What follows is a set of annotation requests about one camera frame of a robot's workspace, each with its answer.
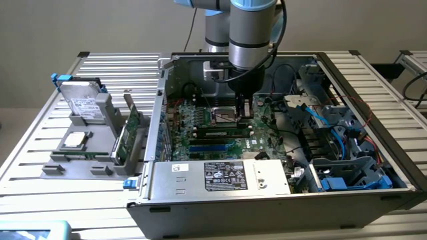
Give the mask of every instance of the warning label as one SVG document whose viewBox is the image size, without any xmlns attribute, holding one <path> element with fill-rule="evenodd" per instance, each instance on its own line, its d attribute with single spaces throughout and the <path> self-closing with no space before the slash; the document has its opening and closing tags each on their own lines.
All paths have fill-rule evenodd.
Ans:
<svg viewBox="0 0 427 240">
<path fill-rule="evenodd" d="M 243 161 L 206 162 L 205 189 L 209 192 L 247 190 Z"/>
<path fill-rule="evenodd" d="M 83 119 L 103 119 L 103 113 L 101 107 L 95 103 L 95 98 L 73 98 L 71 102 Z"/>
</svg>

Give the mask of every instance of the robotic arm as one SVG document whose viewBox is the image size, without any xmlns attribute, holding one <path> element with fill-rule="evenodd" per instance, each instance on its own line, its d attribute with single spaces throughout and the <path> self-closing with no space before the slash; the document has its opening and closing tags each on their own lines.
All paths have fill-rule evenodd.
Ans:
<svg viewBox="0 0 427 240">
<path fill-rule="evenodd" d="M 238 116 L 253 118 L 253 96 L 265 83 L 265 62 L 278 50 L 286 29 L 285 0 L 174 0 L 189 7 L 206 9 L 206 41 L 211 46 L 229 46 L 229 62 L 210 63 L 219 72 L 229 71 L 229 79 L 214 77 L 217 83 L 229 83 L 235 92 Z M 283 11 L 283 27 L 278 43 L 269 52 L 277 8 Z M 230 16 L 230 35 L 225 21 Z"/>
</svg>

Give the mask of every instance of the white wall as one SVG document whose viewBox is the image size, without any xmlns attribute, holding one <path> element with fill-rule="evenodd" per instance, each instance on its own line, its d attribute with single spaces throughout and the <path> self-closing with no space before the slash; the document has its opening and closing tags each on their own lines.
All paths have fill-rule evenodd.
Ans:
<svg viewBox="0 0 427 240">
<path fill-rule="evenodd" d="M 282 50 L 359 50 L 374 62 L 427 50 L 426 0 L 287 0 Z M 173 0 L 2 0 L 0 107 L 39 108 L 81 51 L 179 52 L 193 9 Z M 205 44 L 199 11 L 190 51 Z"/>
</svg>

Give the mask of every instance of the floor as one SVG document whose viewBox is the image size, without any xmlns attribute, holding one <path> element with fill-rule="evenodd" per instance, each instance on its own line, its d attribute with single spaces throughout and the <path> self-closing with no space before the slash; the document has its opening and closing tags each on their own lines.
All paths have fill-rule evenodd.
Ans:
<svg viewBox="0 0 427 240">
<path fill-rule="evenodd" d="M 39 111 L 39 108 L 0 108 L 0 166 L 33 124 Z"/>
</svg>

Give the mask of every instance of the aluminum extrusion table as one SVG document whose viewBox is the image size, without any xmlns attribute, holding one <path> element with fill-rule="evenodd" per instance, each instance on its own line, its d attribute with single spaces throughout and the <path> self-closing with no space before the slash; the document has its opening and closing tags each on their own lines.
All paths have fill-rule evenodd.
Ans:
<svg viewBox="0 0 427 240">
<path fill-rule="evenodd" d="M 374 114 L 385 124 L 409 156 L 427 175 L 426 118 L 359 55 L 347 51 L 327 52 Z M 122 97 L 133 89 L 137 107 L 151 115 L 158 86 L 157 53 L 91 53 L 78 57 L 69 74 L 101 77 L 113 95 L 115 107 L 127 112 Z M 67 220 L 73 239 L 145 239 L 123 207 L 123 181 L 41 179 L 43 164 L 50 161 L 71 124 L 71 110 L 55 92 L 0 168 L 0 221 Z M 381 217 L 363 229 L 294 232 L 218 237 L 230 240 L 297 239 L 427 239 L 427 202 L 411 210 Z"/>
</svg>

